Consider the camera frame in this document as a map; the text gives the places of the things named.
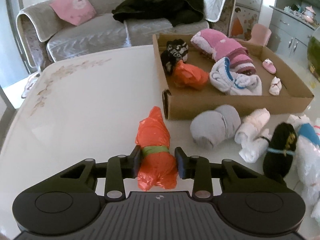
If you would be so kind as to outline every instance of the folded orange plastic bag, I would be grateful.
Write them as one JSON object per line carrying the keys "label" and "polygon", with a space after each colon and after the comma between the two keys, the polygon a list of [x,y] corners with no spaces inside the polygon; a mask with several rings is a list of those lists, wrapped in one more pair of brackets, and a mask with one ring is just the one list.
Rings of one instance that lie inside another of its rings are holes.
{"label": "folded orange plastic bag", "polygon": [[136,145],[142,149],[143,160],[138,174],[138,187],[143,191],[153,186],[173,189],[177,185],[176,159],[169,153],[170,134],[159,107],[139,124]]}
{"label": "folded orange plastic bag", "polygon": [[201,90],[209,80],[209,73],[197,66],[178,61],[173,71],[173,81],[179,87],[189,86]]}

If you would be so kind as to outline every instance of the floral refrigerator door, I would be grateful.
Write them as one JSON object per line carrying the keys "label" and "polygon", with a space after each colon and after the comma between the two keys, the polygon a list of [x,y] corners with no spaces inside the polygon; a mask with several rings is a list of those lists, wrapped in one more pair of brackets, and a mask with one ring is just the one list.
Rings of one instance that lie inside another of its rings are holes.
{"label": "floral refrigerator door", "polygon": [[232,37],[249,40],[258,22],[262,0],[236,0]]}

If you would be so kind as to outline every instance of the cabinet handle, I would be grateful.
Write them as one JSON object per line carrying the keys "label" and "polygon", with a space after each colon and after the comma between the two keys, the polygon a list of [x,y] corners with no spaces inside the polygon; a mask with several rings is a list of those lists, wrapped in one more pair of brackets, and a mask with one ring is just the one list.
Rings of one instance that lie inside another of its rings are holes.
{"label": "cabinet handle", "polygon": [[290,47],[291,47],[291,44],[292,44],[292,40],[293,40],[293,38],[291,38],[291,41],[289,41],[289,49],[290,49]]}
{"label": "cabinet handle", "polygon": [[284,23],[285,25],[288,25],[289,26],[289,23],[286,23],[285,21],[283,20],[280,20],[280,22]]}
{"label": "cabinet handle", "polygon": [[293,52],[296,52],[297,45],[298,45],[298,41],[297,41],[296,45],[293,47]]}

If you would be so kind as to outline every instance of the white table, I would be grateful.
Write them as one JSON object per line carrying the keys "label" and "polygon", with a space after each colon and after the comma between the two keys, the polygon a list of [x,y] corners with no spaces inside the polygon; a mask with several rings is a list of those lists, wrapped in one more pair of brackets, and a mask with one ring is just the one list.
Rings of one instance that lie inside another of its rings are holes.
{"label": "white table", "polygon": [[[313,78],[307,72],[305,76],[306,82]],[[318,96],[319,87],[314,90]],[[130,154],[139,121],[153,106],[162,108],[160,93],[152,46],[100,52],[48,67],[18,111],[0,154],[0,230],[10,238],[19,234],[11,208],[26,188],[86,158],[106,162],[112,156]],[[315,119],[315,106],[306,112]],[[268,128],[274,129],[287,117],[272,116]],[[233,140],[204,151],[192,142],[190,121],[167,121],[166,125],[172,153],[180,146],[187,155],[201,155],[217,163],[230,158],[262,173],[262,159],[245,163]],[[219,195],[219,180],[212,181],[214,194]],[[298,181],[296,172],[286,181],[293,188]],[[126,179],[124,184],[127,194],[139,190],[136,180]],[[191,189],[192,180],[178,179],[175,190]],[[96,192],[103,195],[103,179]],[[305,237],[320,234],[310,210],[300,233]]]}

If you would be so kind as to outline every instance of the green object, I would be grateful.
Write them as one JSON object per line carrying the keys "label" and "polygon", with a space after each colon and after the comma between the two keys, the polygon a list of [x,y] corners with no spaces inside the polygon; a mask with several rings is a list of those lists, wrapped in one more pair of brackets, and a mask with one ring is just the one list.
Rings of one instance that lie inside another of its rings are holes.
{"label": "green object", "polygon": [[166,18],[173,27],[203,20],[203,0],[125,0],[112,10],[116,21]]}
{"label": "green object", "polygon": [[169,152],[166,146],[147,146],[142,149],[143,156],[146,157],[152,153]]}
{"label": "green object", "polygon": [[313,33],[308,44],[308,67],[320,81],[320,27]]}

